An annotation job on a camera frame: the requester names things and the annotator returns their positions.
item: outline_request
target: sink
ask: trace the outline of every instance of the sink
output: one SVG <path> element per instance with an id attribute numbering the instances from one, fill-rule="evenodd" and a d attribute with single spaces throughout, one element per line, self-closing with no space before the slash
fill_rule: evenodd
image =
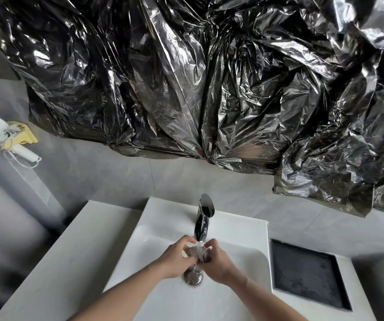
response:
<path id="1" fill-rule="evenodd" d="M 150 198 L 104 291 L 158 258 L 182 235 L 193 235 L 197 206 Z M 232 261 L 272 291 L 267 222 L 216 211 L 207 240 L 216 238 Z M 161 281 L 134 320 L 253 320 L 237 296 L 207 275 L 198 286 L 182 277 Z"/>

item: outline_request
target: faucet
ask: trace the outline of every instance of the faucet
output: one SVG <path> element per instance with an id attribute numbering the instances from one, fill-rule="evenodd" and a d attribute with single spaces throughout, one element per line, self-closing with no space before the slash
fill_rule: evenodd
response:
<path id="1" fill-rule="evenodd" d="M 203 242 L 207 238 L 210 218 L 214 215 L 214 205 L 209 195 L 202 194 L 198 205 L 198 214 L 195 221 L 194 237 L 196 241 Z"/>

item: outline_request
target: garbage bag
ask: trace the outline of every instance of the garbage bag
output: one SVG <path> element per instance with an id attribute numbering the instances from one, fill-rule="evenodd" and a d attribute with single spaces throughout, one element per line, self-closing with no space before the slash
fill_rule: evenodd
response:
<path id="1" fill-rule="evenodd" d="M 30 119 L 384 210 L 384 0 L 0 0 Z"/>

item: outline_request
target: black tray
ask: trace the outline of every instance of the black tray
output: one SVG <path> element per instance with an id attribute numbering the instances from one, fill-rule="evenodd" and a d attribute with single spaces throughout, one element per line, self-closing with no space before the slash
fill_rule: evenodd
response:
<path id="1" fill-rule="evenodd" d="M 274 288 L 335 308 L 350 310 L 334 255 L 271 240 Z"/>

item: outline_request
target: drain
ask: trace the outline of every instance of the drain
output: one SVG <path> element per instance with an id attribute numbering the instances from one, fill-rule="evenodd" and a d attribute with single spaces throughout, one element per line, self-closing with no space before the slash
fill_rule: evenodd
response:
<path id="1" fill-rule="evenodd" d="M 201 283 L 203 277 L 202 270 L 200 270 L 196 264 L 193 266 L 190 266 L 186 271 L 183 273 L 183 279 L 185 280 L 186 284 L 190 286 L 197 286 Z"/>

